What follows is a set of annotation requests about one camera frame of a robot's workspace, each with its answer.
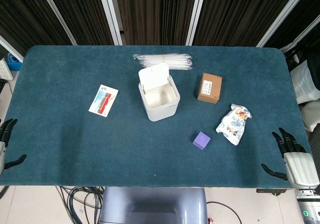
cardboard box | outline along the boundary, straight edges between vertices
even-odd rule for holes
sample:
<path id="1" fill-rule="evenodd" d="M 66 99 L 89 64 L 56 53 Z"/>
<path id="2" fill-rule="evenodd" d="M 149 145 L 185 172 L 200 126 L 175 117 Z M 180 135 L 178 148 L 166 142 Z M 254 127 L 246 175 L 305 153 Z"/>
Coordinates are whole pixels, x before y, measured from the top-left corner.
<path id="1" fill-rule="evenodd" d="M 204 73 L 198 92 L 198 100 L 216 104 L 220 98 L 222 77 Z"/>

snack bag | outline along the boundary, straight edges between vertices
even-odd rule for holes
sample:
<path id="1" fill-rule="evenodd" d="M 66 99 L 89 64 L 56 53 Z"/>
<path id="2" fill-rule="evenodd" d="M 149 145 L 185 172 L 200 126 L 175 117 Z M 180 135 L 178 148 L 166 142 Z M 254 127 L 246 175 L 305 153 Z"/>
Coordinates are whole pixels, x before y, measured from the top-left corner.
<path id="1" fill-rule="evenodd" d="M 216 132 L 222 132 L 233 145 L 238 145 L 245 131 L 245 120 L 252 118 L 249 110 L 241 105 L 231 104 L 231 111 L 222 119 Z"/>

white box with open lid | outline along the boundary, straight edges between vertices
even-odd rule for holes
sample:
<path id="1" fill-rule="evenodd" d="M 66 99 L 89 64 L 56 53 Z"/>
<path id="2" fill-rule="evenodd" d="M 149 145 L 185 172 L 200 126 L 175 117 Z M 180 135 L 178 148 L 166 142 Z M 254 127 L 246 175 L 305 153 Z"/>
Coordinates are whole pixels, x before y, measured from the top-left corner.
<path id="1" fill-rule="evenodd" d="M 149 120 L 158 121 L 175 114 L 180 94 L 169 75 L 167 64 L 158 64 L 139 71 L 139 90 Z"/>

teal tablecloth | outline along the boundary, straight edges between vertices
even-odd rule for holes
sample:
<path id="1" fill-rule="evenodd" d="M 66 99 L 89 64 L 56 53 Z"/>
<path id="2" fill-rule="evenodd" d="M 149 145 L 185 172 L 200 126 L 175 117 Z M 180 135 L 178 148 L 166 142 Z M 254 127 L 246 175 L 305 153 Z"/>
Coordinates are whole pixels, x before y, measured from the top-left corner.
<path id="1" fill-rule="evenodd" d="M 173 117 L 150 122 L 133 54 L 188 53 L 191 71 L 171 71 L 180 93 Z M 35 46 L 23 62 L 7 118 L 17 118 L 7 161 L 23 164 L 2 185 L 289 187 L 267 175 L 285 167 L 272 131 L 310 151 L 290 75 L 276 49 L 185 46 Z M 217 104 L 198 101 L 203 72 L 223 77 Z M 119 90 L 107 118 L 88 111 L 100 84 Z M 238 146 L 215 129 L 231 103 L 253 118 Z M 211 142 L 192 141 L 200 132 Z"/>

purple sponge block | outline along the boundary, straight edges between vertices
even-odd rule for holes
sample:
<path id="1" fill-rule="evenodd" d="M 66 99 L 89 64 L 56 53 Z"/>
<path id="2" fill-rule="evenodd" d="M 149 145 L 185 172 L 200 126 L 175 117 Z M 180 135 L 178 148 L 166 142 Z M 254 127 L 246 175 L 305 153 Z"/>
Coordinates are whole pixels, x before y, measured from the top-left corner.
<path id="1" fill-rule="evenodd" d="M 195 138 L 195 140 L 193 141 L 193 145 L 203 150 L 207 146 L 210 140 L 211 140 L 210 137 L 200 132 L 198 136 Z"/>

